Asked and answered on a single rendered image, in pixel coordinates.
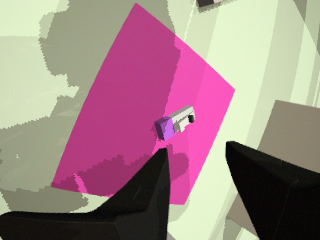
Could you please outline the magenta translucent square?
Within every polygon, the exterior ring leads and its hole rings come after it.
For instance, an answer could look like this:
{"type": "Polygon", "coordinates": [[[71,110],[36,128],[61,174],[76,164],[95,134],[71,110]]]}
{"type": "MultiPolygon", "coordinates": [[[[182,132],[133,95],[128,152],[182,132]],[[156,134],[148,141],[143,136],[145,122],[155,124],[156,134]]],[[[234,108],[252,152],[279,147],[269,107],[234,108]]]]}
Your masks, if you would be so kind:
{"type": "Polygon", "coordinates": [[[53,188],[112,197],[160,148],[168,149],[171,203],[184,205],[235,88],[135,3],[73,125],[53,188]],[[168,140],[155,121],[193,105],[195,123],[168,140]]]}

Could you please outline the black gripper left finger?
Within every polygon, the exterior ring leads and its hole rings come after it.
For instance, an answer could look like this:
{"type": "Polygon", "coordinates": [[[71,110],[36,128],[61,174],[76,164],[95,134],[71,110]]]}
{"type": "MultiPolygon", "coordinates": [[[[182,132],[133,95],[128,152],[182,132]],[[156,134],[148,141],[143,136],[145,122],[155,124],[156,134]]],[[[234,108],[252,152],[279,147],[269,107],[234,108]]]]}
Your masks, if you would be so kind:
{"type": "Polygon", "coordinates": [[[171,203],[168,149],[160,148],[92,212],[7,212],[3,240],[167,240],[171,203]]]}

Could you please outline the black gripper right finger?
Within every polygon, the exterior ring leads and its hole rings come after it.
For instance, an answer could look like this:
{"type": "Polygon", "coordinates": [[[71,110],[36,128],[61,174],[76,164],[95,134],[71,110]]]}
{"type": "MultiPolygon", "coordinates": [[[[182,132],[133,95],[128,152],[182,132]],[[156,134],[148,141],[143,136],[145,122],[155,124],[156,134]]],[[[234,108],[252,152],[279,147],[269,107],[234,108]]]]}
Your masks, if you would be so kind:
{"type": "Polygon", "coordinates": [[[225,141],[233,184],[260,240],[320,240],[320,173],[225,141]]]}

